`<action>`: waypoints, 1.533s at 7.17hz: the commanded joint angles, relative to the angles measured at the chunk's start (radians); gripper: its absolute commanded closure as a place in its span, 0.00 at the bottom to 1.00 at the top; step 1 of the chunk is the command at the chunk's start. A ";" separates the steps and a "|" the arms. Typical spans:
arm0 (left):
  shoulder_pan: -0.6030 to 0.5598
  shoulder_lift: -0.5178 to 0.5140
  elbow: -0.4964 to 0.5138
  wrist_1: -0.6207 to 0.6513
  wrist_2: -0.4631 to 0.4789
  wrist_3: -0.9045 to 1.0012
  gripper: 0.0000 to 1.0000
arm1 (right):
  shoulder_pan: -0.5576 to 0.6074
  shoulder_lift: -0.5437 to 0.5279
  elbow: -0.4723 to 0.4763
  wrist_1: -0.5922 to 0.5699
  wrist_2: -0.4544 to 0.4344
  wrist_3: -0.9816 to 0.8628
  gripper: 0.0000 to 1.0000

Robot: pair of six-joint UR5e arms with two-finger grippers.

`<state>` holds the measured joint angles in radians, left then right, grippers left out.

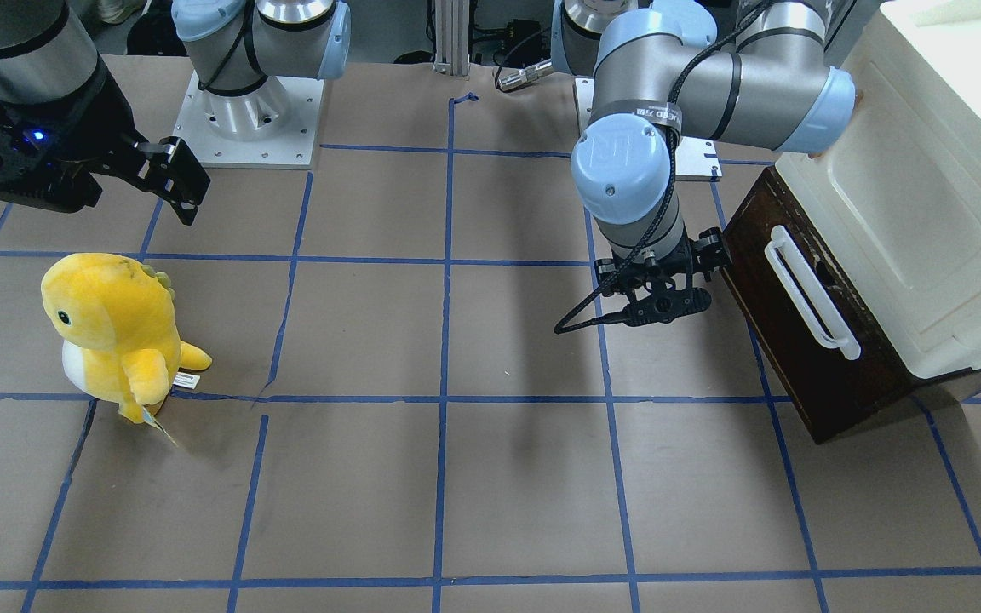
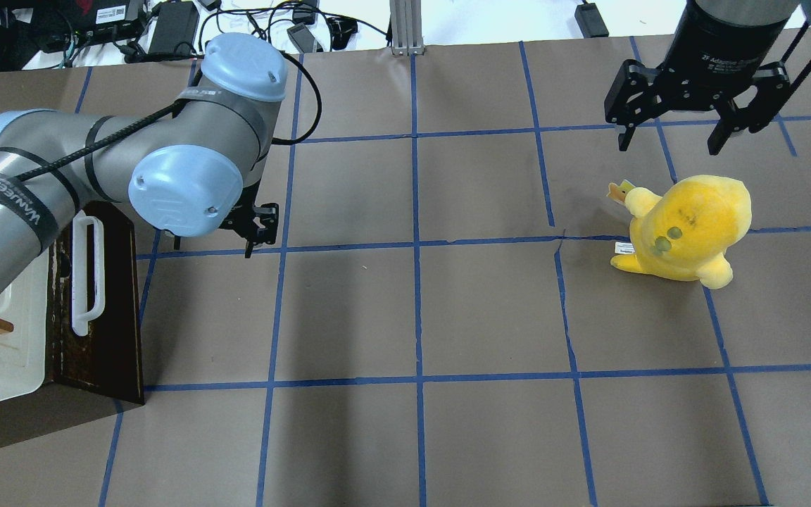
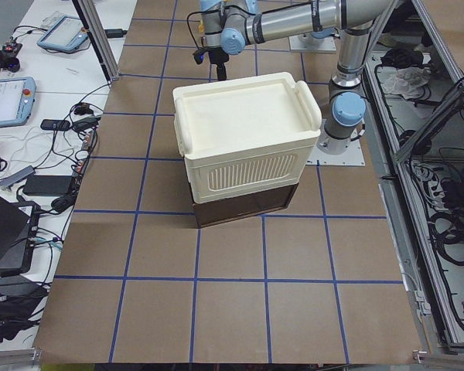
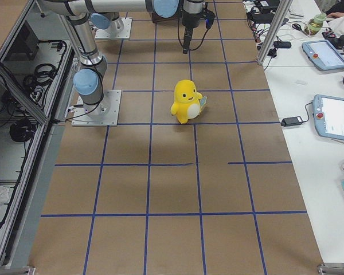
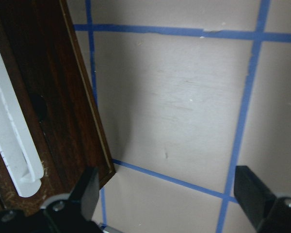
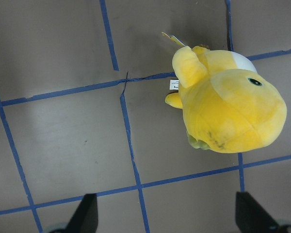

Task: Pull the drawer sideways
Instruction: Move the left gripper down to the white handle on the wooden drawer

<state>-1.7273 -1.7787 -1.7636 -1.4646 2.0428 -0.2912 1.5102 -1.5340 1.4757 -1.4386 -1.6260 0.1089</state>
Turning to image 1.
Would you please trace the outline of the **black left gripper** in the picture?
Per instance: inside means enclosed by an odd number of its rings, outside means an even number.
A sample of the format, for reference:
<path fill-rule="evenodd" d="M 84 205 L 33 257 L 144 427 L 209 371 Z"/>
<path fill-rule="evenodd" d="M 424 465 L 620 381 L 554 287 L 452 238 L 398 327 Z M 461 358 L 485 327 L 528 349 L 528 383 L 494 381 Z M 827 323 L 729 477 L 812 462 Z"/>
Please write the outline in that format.
<path fill-rule="evenodd" d="M 661 260 L 647 255 L 642 263 L 627 264 L 619 279 L 612 282 L 612 273 L 622 262 L 616 255 L 594 262 L 602 295 L 624 294 L 629 299 L 629 306 L 596 318 L 596 324 L 667 324 L 708 310 L 712 296 L 693 284 L 693 274 L 702 274 L 705 282 L 711 282 L 714 274 L 731 265 L 731 255 L 723 233 L 712 226 L 696 240 L 685 239 Z"/>

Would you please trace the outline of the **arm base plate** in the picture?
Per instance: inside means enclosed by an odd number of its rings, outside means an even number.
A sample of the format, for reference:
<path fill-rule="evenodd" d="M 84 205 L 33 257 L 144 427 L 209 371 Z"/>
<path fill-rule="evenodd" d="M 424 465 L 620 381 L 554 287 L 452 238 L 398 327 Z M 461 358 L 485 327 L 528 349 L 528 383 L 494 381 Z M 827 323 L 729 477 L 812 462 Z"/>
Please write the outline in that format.
<path fill-rule="evenodd" d="M 583 132 L 592 116 L 594 80 L 575 78 L 577 131 Z M 713 142 L 697 137 L 682 137 L 676 152 L 677 180 L 719 181 L 723 177 L 719 156 Z"/>
<path fill-rule="evenodd" d="M 188 83 L 174 136 L 207 168 L 302 169 L 314 162 L 327 82 L 270 77 L 260 89 L 223 97 Z"/>

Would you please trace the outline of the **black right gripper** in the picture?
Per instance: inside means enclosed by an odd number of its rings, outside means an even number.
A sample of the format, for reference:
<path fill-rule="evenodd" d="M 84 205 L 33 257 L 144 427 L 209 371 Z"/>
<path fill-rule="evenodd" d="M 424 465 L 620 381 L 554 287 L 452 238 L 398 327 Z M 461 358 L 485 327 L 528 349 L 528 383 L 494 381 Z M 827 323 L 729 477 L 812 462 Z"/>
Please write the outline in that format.
<path fill-rule="evenodd" d="M 158 195 L 184 226 L 195 221 L 210 185 L 185 140 L 146 142 L 136 131 L 102 60 L 89 80 L 58 100 L 0 101 L 0 201 L 75 213 L 100 198 L 96 172 Z"/>

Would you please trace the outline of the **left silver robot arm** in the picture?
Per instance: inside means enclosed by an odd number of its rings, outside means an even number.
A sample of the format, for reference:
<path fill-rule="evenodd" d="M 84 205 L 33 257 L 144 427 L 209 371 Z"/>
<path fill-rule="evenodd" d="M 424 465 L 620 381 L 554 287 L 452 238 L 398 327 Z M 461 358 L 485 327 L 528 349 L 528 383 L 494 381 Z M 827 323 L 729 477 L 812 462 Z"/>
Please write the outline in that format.
<path fill-rule="evenodd" d="M 591 116 L 570 156 L 577 193 L 610 244 L 597 294 L 628 304 L 555 326 L 669 323 L 709 309 L 694 276 L 731 263 L 720 230 L 692 239 L 679 209 L 686 137 L 818 154 L 844 132 L 852 75 L 825 59 L 829 1 L 741 1 L 720 35 L 697 1 L 557 1 L 556 70 L 594 82 Z"/>

